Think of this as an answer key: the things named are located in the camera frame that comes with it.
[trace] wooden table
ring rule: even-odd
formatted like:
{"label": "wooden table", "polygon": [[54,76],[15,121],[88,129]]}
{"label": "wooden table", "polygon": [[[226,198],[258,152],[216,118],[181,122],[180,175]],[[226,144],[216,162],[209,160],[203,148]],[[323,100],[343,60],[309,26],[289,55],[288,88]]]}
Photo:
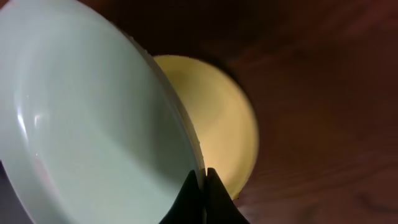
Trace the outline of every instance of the wooden table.
{"label": "wooden table", "polygon": [[398,223],[396,0],[82,1],[242,86],[261,135],[235,201],[251,223]]}

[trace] ceramic dish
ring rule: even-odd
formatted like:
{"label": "ceramic dish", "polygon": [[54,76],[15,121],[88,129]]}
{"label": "ceramic dish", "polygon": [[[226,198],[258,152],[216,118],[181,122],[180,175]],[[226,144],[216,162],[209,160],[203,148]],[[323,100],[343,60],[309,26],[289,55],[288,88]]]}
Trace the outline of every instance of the ceramic dish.
{"label": "ceramic dish", "polygon": [[227,74],[208,63],[176,55],[156,56],[155,61],[191,118],[205,166],[216,169],[236,198],[258,151],[257,123],[248,99]]}
{"label": "ceramic dish", "polygon": [[203,177],[164,74],[95,11],[11,1],[0,49],[0,159],[35,223],[158,223]]}

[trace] plate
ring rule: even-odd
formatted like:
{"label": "plate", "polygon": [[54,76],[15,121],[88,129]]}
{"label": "plate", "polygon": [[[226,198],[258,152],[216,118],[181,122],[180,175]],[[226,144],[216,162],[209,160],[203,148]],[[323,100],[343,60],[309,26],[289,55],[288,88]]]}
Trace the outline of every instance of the plate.
{"label": "plate", "polygon": [[248,99],[225,72],[208,63],[177,55],[154,58],[188,112],[205,166],[216,169],[236,198],[258,152],[257,123]]}
{"label": "plate", "polygon": [[131,42],[78,1],[1,9],[0,159],[35,223],[158,223],[200,173],[170,84]]}

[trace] wood grain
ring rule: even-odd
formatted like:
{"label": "wood grain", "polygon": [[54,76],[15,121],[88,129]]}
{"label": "wood grain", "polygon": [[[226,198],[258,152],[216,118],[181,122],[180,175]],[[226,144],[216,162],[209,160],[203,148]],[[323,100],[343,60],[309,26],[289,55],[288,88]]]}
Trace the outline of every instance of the wood grain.
{"label": "wood grain", "polygon": [[227,69],[261,146],[236,205],[251,223],[398,222],[396,1],[109,1],[150,53]]}

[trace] yellow bowl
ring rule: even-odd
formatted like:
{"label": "yellow bowl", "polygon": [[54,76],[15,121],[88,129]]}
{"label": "yellow bowl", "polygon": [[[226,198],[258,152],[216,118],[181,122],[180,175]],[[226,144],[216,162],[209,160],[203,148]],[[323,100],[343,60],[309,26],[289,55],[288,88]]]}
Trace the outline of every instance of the yellow bowl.
{"label": "yellow bowl", "polygon": [[205,166],[216,169],[235,199],[258,153],[257,123],[243,91],[218,68],[197,59],[154,57],[181,99],[198,136]]}

